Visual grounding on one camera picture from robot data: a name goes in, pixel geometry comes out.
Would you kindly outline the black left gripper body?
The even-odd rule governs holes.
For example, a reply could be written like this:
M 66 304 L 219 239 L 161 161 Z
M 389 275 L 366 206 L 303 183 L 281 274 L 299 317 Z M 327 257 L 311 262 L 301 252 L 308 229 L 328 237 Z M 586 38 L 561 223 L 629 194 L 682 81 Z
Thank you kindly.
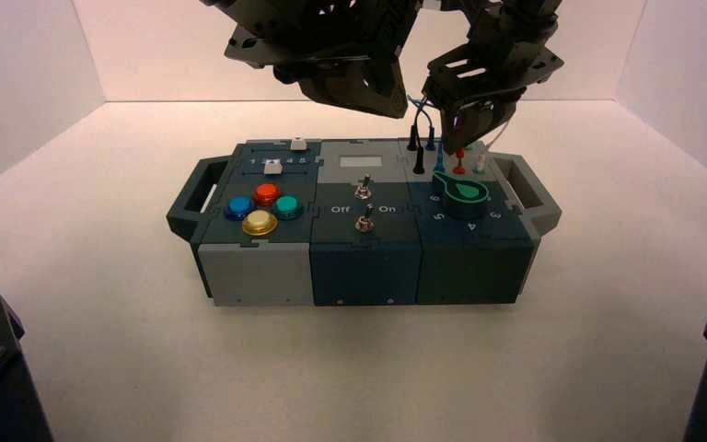
M 420 1 L 204 1 L 237 24 L 225 57 L 253 68 L 399 60 Z

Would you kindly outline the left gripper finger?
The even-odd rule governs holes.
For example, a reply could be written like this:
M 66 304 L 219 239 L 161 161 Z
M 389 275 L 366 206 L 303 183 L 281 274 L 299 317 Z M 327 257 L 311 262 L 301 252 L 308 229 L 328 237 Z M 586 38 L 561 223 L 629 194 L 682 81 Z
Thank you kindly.
M 319 65 L 298 82 L 302 93 L 320 104 L 384 115 L 378 94 L 369 86 L 368 61 L 350 61 L 326 68 Z
M 365 81 L 366 112 L 393 119 L 404 116 L 407 99 L 398 60 L 366 60 Z

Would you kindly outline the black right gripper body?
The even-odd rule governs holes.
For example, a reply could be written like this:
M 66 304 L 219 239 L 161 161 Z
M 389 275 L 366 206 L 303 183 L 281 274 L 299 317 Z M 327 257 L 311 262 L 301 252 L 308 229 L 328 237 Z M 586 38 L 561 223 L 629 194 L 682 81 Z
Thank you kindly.
M 559 27 L 559 1 L 441 1 L 469 24 L 466 41 L 428 65 L 422 93 L 442 111 L 479 101 L 520 100 L 548 81 L 564 60 L 548 48 Z

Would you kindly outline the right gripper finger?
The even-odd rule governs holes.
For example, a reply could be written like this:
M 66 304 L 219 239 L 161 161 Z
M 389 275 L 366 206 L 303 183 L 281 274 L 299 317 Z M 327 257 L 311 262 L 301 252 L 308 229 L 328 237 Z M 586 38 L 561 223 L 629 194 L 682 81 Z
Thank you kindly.
M 459 129 L 459 109 L 441 109 L 439 111 L 443 150 L 446 154 L 455 154 L 461 147 L 461 135 Z
M 494 96 L 461 101 L 458 115 L 461 120 L 459 151 L 508 122 L 516 111 L 516 101 L 505 96 Z

